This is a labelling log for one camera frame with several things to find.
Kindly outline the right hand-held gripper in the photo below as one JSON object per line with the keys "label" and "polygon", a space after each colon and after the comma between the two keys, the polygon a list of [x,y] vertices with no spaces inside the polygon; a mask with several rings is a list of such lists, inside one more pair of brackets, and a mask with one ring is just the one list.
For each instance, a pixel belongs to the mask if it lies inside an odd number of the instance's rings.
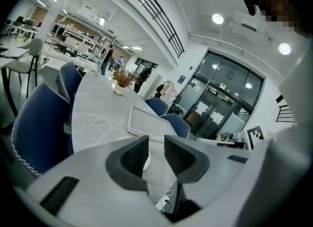
{"label": "right hand-held gripper", "polygon": [[295,125],[269,142],[245,227],[313,227],[313,42],[279,89]]}

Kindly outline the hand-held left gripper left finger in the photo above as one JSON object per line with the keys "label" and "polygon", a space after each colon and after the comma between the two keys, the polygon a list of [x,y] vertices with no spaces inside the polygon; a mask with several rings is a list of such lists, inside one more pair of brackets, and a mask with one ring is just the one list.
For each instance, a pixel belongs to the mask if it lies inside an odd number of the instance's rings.
{"label": "hand-held left gripper left finger", "polygon": [[163,142],[137,136],[74,153],[35,179],[25,202],[51,227],[165,227],[149,197],[151,181],[164,195],[173,172]]}

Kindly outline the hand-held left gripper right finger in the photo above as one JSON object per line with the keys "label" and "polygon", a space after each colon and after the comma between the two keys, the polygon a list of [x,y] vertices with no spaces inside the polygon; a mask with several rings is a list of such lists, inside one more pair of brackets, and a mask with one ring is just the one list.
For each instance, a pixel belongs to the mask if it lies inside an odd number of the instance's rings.
{"label": "hand-held left gripper right finger", "polygon": [[164,155],[178,182],[165,227],[237,227],[266,150],[265,144],[245,151],[165,136]]}

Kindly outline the white power strip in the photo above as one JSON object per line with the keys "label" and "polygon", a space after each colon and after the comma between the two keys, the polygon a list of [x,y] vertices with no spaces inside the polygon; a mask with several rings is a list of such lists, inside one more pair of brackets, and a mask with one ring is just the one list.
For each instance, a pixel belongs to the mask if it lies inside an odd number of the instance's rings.
{"label": "white power strip", "polygon": [[174,191],[172,189],[168,190],[165,195],[157,201],[155,207],[162,213],[170,212],[172,206],[170,203],[170,199],[173,196]]}

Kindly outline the dark blue chair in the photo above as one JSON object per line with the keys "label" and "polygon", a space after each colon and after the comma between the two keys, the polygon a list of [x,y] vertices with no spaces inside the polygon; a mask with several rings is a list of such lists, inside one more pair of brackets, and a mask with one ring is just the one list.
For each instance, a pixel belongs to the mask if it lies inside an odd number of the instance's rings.
{"label": "dark blue chair", "polygon": [[168,121],[171,124],[177,136],[188,138],[190,133],[190,126],[177,114],[175,113],[166,114],[162,115],[161,118]]}
{"label": "dark blue chair", "polygon": [[72,104],[81,81],[82,76],[74,63],[66,63],[59,70],[58,93]]}
{"label": "dark blue chair", "polygon": [[74,153],[64,131],[68,101],[40,83],[27,98],[13,125],[11,144],[16,158],[35,177]]}
{"label": "dark blue chair", "polygon": [[160,98],[146,99],[145,103],[158,115],[163,116],[168,110],[168,105]]}

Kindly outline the glass entrance door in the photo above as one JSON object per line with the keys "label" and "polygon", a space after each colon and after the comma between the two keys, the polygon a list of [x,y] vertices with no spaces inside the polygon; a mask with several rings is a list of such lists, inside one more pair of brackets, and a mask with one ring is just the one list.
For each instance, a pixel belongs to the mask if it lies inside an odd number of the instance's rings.
{"label": "glass entrance door", "polygon": [[183,117],[190,136],[215,140],[237,134],[249,120],[263,86],[263,78],[223,55],[208,51],[196,69],[190,87],[204,83]]}

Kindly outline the grey rectangular tray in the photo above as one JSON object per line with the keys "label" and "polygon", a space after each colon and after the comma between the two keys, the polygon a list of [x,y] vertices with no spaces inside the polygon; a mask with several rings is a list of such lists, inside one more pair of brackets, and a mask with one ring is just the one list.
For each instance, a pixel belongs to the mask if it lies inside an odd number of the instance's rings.
{"label": "grey rectangular tray", "polygon": [[164,136],[177,136],[171,124],[151,113],[132,106],[129,113],[127,130],[135,136],[148,135],[150,140],[164,142]]}

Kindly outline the clothes on coat rack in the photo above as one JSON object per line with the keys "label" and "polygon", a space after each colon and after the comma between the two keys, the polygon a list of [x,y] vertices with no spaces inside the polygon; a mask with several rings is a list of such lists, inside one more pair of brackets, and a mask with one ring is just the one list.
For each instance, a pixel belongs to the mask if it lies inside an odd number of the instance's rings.
{"label": "clothes on coat rack", "polygon": [[164,102],[170,99],[170,96],[174,90],[174,82],[171,80],[166,80],[163,84],[156,88],[156,93],[154,98],[160,98]]}

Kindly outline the dried plant in white pot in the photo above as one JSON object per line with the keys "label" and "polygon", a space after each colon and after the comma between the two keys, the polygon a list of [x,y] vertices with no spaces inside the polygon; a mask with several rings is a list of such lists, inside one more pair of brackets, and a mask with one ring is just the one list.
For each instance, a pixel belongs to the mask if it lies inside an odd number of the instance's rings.
{"label": "dried plant in white pot", "polygon": [[133,71],[128,71],[125,67],[121,67],[113,73],[116,84],[113,91],[118,95],[123,95],[125,89],[135,84],[137,76]]}

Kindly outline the white shelf unit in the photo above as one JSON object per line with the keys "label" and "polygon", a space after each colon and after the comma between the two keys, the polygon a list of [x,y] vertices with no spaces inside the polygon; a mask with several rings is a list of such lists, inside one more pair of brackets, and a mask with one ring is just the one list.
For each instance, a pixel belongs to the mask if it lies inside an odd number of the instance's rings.
{"label": "white shelf unit", "polygon": [[109,52],[109,47],[69,26],[55,23],[46,38],[50,43],[42,54],[64,62],[73,62],[76,66],[93,72],[100,72]]}

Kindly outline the grey chair with black legs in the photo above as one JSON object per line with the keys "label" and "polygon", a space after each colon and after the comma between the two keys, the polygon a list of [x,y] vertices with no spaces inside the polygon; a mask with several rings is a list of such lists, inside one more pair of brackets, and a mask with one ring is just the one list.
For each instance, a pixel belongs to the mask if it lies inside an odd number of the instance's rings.
{"label": "grey chair with black legs", "polygon": [[27,90],[26,90],[26,97],[28,98],[29,95],[29,84],[30,84],[30,77],[32,71],[35,73],[35,86],[38,85],[37,82],[37,71],[40,69],[40,56],[43,50],[44,43],[42,39],[34,39],[30,43],[21,46],[22,49],[28,50],[28,55],[32,57],[30,62],[24,62],[22,60],[16,60],[10,63],[7,68],[9,69],[9,73],[16,72],[19,75],[20,84],[22,84],[21,74],[27,74]]}

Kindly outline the black balcony railing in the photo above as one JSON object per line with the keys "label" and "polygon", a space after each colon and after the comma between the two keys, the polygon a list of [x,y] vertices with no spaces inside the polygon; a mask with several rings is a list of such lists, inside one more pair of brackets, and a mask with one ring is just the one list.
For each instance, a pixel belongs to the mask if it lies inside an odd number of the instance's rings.
{"label": "black balcony railing", "polygon": [[168,16],[166,15],[165,11],[158,3],[157,0],[138,0],[139,5],[150,14],[152,20],[154,20],[164,35],[167,38],[167,41],[172,46],[175,54],[179,58],[184,53],[184,48],[181,43],[181,40],[174,29],[171,21],[169,20]]}

